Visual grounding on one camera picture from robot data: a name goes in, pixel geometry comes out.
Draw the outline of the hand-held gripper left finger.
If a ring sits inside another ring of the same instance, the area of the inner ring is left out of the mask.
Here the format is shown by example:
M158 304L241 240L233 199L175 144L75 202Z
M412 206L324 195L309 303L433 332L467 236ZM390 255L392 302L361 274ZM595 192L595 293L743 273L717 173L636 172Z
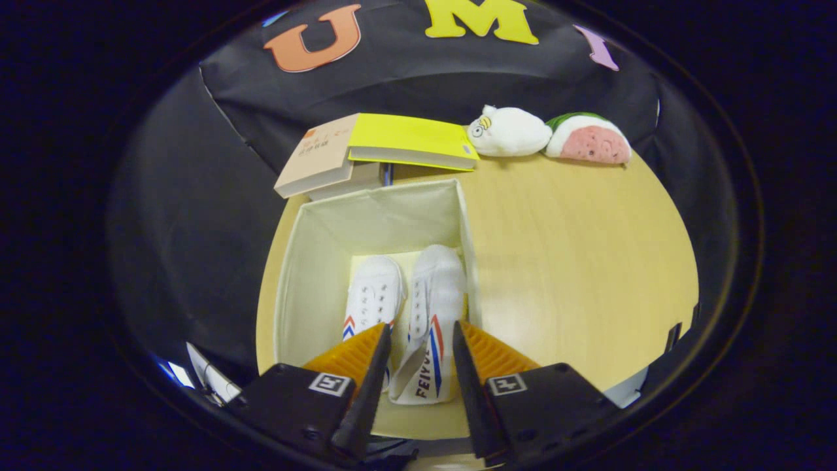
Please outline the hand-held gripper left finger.
M296 452L353 466L367 456L390 349L389 325L375 324L304 366L275 364L226 409Z

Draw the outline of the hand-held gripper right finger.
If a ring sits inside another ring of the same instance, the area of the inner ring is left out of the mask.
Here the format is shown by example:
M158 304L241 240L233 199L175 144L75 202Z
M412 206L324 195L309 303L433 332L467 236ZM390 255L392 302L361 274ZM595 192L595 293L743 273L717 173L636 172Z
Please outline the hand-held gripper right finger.
M473 453L489 467L561 459L620 414L569 364L539 366L463 320L454 325L453 358Z

